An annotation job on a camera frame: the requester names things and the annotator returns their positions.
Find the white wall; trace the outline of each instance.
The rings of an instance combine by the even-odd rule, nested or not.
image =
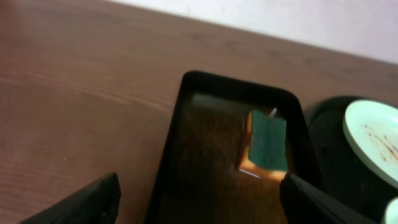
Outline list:
[[[113,0],[398,63],[398,0]]]

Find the rectangular black tray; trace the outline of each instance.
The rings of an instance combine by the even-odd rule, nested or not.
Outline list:
[[[277,108],[295,173],[323,186],[299,100],[291,93],[203,72],[184,75],[146,223],[279,223],[279,188],[238,171],[243,120]]]

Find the black tray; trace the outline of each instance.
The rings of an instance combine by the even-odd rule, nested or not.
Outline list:
[[[340,96],[320,103],[308,117],[308,130],[328,194],[379,222],[398,190],[369,170],[345,138],[344,114],[358,99]]]
[[[276,107],[287,121],[295,173],[323,181],[298,99],[203,72],[183,77],[146,223],[283,223],[279,185],[238,171],[243,120]]]

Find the wood grain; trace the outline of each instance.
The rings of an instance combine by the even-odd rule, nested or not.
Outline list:
[[[398,67],[99,0],[0,2],[0,223],[110,171],[144,220],[182,75],[398,104]]]

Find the brown wooden surface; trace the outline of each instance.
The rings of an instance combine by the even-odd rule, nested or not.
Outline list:
[[[398,67],[96,0],[0,3],[0,223],[119,174],[118,223],[144,220],[182,75],[398,104]]]

